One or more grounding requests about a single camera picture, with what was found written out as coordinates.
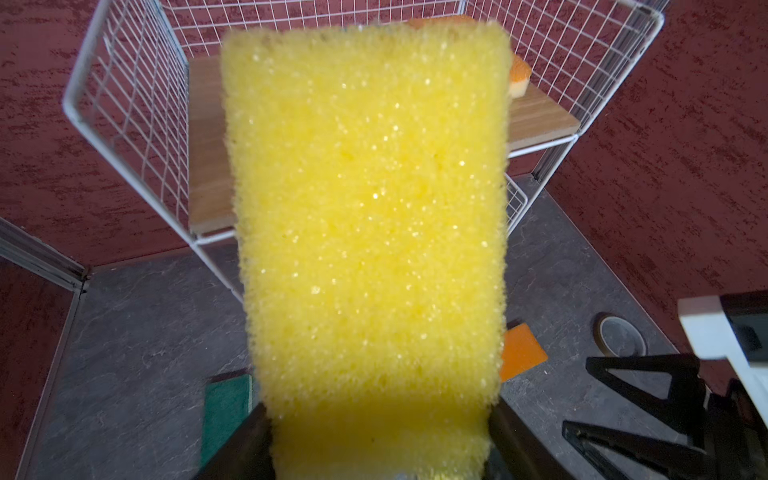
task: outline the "wooden board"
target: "wooden board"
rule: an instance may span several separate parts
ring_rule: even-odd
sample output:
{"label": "wooden board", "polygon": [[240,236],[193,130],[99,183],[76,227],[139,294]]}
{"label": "wooden board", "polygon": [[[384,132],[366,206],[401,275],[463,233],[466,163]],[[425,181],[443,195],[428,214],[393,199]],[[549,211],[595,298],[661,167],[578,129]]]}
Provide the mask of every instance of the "wooden board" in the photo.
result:
{"label": "wooden board", "polygon": [[[190,230],[203,234],[234,225],[233,180],[224,146],[218,57],[190,60]],[[510,151],[565,137],[579,121],[533,85],[509,107]]]}

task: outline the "wire shelf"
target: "wire shelf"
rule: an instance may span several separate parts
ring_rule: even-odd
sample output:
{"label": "wire shelf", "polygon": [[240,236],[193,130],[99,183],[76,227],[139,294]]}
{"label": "wire shelf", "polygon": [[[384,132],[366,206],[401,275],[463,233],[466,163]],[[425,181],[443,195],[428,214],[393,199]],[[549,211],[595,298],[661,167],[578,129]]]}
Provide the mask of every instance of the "wire shelf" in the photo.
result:
{"label": "wire shelf", "polygon": [[[189,59],[217,55],[231,29],[285,31],[464,14],[495,20],[532,67],[531,84],[578,130],[512,151],[546,151],[542,186],[663,24],[634,0],[100,0],[64,98],[75,127],[220,277],[189,230]],[[508,232],[531,200],[508,179]]]}

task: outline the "round ring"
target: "round ring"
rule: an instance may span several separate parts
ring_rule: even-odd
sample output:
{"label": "round ring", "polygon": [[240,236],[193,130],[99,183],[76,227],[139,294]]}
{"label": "round ring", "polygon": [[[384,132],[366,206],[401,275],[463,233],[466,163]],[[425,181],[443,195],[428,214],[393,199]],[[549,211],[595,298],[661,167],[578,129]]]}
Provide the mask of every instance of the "round ring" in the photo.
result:
{"label": "round ring", "polygon": [[632,337],[634,342],[634,352],[631,355],[626,356],[645,356],[648,353],[648,344],[645,342],[643,334],[640,333],[640,330],[638,330],[636,326],[619,316],[605,314],[598,318],[594,323],[594,342],[597,343],[598,348],[603,355],[619,356],[605,341],[604,328],[609,323],[618,325]]}

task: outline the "yellow sponge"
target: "yellow sponge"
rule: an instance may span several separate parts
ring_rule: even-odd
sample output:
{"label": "yellow sponge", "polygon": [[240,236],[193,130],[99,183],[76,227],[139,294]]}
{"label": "yellow sponge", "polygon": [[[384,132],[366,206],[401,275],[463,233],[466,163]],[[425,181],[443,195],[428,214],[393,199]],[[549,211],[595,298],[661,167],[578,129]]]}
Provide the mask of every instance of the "yellow sponge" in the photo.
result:
{"label": "yellow sponge", "polygon": [[222,62],[278,478],[479,477],[504,325],[508,35],[241,32]]}

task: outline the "wall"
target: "wall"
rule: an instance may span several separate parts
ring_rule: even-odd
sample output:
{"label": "wall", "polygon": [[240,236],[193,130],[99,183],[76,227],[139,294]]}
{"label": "wall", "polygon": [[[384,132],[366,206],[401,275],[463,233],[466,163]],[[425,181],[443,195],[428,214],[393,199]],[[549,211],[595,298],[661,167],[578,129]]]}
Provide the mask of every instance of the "wall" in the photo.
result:
{"label": "wall", "polygon": [[0,258],[0,478],[14,478],[71,301]]}
{"label": "wall", "polygon": [[184,245],[61,111],[96,3],[0,6],[0,217],[84,265]]}
{"label": "wall", "polygon": [[768,5],[673,0],[549,187],[681,350],[678,298],[768,288],[765,78]]}

